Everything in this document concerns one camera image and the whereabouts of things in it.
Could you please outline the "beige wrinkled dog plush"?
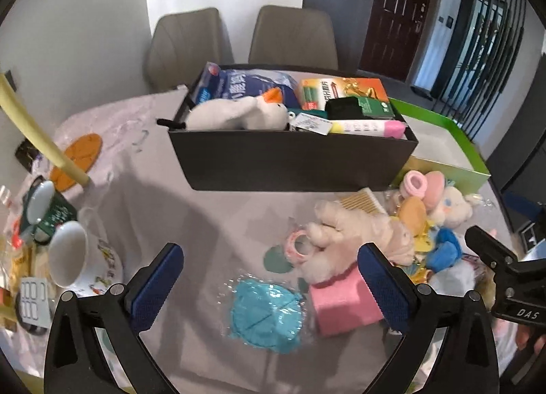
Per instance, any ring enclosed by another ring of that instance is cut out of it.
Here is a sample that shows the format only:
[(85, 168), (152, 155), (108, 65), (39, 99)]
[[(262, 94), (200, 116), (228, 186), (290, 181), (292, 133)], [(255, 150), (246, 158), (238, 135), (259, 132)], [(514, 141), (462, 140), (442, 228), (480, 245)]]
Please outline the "beige wrinkled dog plush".
[(322, 284), (345, 273), (361, 246), (375, 244), (396, 265), (409, 266), (415, 256), (414, 236), (399, 218), (346, 209), (323, 201), (315, 208), (318, 222), (308, 223), (305, 235), (316, 250), (300, 265), (307, 283)]

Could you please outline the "pink sponge block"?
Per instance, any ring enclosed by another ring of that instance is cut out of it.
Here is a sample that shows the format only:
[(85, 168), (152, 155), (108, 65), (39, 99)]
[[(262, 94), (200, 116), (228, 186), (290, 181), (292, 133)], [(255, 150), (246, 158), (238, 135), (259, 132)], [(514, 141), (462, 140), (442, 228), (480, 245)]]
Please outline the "pink sponge block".
[(356, 265), (329, 282), (312, 285), (309, 295), (321, 337), (337, 336), (383, 319)]

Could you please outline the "yellow plastic toy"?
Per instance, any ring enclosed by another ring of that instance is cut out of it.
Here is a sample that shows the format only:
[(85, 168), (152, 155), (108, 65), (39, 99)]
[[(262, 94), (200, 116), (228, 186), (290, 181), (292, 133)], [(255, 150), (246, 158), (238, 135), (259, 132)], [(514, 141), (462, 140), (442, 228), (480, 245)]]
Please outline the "yellow plastic toy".
[(435, 248), (434, 231), (423, 231), (414, 238), (416, 253), (429, 253)]

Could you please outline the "white printed mug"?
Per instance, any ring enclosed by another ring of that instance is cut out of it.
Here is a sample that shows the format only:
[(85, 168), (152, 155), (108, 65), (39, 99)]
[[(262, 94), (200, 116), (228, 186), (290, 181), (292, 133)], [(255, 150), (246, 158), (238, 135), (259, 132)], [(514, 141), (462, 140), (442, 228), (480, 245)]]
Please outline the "white printed mug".
[(56, 286), (79, 297), (102, 295), (123, 281), (121, 260), (100, 219), (61, 225), (50, 241), (48, 264)]

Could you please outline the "blue plush toy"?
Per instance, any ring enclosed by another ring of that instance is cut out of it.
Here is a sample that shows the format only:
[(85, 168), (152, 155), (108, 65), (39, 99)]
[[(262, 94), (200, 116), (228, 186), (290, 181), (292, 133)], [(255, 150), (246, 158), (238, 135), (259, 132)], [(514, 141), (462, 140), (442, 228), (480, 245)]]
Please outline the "blue plush toy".
[(462, 248), (455, 233), (440, 228), (435, 237), (435, 247), (427, 254), (425, 266), (434, 273), (453, 266), (462, 257)]

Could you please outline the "orange round plush cushion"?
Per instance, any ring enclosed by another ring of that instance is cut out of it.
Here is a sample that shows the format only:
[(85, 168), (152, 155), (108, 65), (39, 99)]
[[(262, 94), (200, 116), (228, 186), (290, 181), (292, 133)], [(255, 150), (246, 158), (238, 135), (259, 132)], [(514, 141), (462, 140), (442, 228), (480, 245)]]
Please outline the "orange round plush cushion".
[(425, 231), (427, 226), (427, 209), (421, 199), (410, 196), (403, 200), (398, 210), (398, 218), (416, 237)]

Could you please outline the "cotton swab pack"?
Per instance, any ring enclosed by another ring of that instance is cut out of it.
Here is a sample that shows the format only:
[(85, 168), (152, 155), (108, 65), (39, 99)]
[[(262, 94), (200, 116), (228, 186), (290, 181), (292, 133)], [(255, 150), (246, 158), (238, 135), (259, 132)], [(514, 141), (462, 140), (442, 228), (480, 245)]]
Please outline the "cotton swab pack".
[(386, 209), (377, 200), (377, 197), (369, 188), (363, 188), (356, 193), (340, 199), (341, 205), (349, 210), (359, 209), (368, 214), (387, 215)]

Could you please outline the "white cinnamoroll plush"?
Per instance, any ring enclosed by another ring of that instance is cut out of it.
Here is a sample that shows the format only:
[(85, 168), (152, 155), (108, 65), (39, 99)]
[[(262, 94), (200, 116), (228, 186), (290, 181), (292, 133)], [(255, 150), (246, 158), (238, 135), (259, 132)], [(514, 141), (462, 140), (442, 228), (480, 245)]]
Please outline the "white cinnamoroll plush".
[(429, 212), (429, 220), (438, 227), (455, 229), (473, 216), (475, 207), (484, 204), (480, 194), (462, 194), (454, 186), (444, 188), (440, 202)]

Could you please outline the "pink tape roll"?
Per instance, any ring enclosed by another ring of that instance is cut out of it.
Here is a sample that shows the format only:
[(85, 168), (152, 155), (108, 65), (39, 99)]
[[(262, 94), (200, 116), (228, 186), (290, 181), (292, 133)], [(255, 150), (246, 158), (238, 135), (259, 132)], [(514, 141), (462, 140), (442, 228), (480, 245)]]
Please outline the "pink tape roll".
[(400, 183), (400, 193), (404, 199), (415, 196), (423, 199), (428, 189), (428, 180), (420, 171), (408, 171)]

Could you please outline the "orange slice coaster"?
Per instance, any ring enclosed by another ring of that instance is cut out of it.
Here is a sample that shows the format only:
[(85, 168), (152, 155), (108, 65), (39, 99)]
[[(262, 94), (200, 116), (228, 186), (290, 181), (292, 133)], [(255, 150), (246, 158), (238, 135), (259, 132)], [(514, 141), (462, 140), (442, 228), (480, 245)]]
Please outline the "orange slice coaster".
[[(75, 140), (64, 154), (84, 172), (88, 172), (99, 158), (103, 145), (102, 137), (97, 133), (88, 133)], [(63, 193), (73, 187), (76, 182), (59, 167), (53, 167), (49, 175), (57, 191)]]

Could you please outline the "pink white tube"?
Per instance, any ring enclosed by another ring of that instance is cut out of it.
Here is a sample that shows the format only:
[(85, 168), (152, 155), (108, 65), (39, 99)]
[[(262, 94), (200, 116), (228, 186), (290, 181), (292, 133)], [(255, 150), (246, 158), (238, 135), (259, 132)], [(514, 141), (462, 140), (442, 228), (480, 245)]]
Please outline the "pink white tube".
[(333, 120), (330, 133), (402, 139), (407, 125), (399, 120)]

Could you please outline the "black storage box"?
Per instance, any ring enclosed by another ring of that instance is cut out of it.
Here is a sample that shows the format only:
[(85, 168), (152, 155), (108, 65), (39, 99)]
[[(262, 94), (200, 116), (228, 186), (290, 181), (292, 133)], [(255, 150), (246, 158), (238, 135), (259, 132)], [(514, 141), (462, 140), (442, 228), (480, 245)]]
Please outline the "black storage box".
[(195, 105), (182, 100), (168, 129), (192, 189), (215, 192), (385, 191), (415, 151), (411, 129), (402, 140), (355, 134), (291, 131), (189, 132), (183, 119)]

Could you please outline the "white duck plush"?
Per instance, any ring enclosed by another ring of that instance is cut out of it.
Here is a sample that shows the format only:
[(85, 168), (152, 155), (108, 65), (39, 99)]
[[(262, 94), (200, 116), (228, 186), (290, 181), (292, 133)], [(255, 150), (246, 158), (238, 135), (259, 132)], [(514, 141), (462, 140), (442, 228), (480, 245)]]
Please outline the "white duck plush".
[(194, 107), (184, 125), (187, 131), (284, 131), (289, 111), (276, 87), (256, 97), (215, 98)]

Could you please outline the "orange green medicine box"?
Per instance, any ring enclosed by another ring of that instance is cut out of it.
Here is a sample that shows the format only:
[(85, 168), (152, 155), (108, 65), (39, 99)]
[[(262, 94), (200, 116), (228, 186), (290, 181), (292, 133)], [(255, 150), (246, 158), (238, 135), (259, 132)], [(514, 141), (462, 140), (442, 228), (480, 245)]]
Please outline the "orange green medicine box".
[(386, 90), (377, 78), (312, 78), (299, 84), (300, 105), (306, 111), (326, 111), (333, 120), (395, 117)]

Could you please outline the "blue tissue pack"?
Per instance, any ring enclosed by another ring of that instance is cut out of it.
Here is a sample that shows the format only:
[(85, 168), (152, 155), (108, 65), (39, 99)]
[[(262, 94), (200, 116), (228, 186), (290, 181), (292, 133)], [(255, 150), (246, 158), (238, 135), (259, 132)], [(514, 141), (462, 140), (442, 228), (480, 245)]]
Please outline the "blue tissue pack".
[(284, 72), (261, 69), (222, 69), (208, 62), (191, 91), (191, 101), (199, 105), (210, 99), (257, 97), (270, 89), (281, 91), (281, 102), (288, 108), (300, 108), (298, 84)]

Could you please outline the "left grey chair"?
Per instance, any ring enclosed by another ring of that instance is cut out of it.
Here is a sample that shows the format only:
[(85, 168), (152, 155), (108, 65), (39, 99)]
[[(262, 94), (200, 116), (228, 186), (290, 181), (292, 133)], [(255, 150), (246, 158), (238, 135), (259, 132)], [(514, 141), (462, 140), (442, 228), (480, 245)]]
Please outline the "left grey chair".
[(143, 65), (155, 92), (192, 85), (208, 61), (233, 63), (229, 33), (219, 10), (205, 8), (161, 17)]

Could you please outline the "grey chair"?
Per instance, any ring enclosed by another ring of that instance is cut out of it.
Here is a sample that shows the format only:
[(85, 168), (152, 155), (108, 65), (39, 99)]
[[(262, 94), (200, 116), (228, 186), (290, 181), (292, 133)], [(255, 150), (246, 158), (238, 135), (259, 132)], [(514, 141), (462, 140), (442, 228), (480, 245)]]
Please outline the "grey chair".
[(338, 69), (337, 47), (329, 15), (314, 9), (263, 6), (255, 22), (248, 62)]
[(219, 10), (205, 8), (161, 17), (143, 65), (155, 92), (192, 85), (208, 61), (233, 63), (229, 33)]

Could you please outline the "right grey chair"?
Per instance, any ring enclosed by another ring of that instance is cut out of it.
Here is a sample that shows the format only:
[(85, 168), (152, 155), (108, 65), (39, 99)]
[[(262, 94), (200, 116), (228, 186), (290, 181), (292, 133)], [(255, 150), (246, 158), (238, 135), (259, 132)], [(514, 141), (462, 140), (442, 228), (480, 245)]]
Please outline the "right grey chair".
[(248, 62), (338, 69), (337, 47), (329, 15), (314, 9), (263, 6), (255, 22)]

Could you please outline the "dark wooden door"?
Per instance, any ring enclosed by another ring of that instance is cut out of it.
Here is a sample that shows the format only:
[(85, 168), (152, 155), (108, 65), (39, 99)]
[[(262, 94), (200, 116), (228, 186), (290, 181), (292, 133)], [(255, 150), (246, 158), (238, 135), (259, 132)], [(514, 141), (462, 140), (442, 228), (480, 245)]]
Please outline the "dark wooden door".
[(373, 0), (360, 69), (404, 81), (423, 34), (430, 0)]

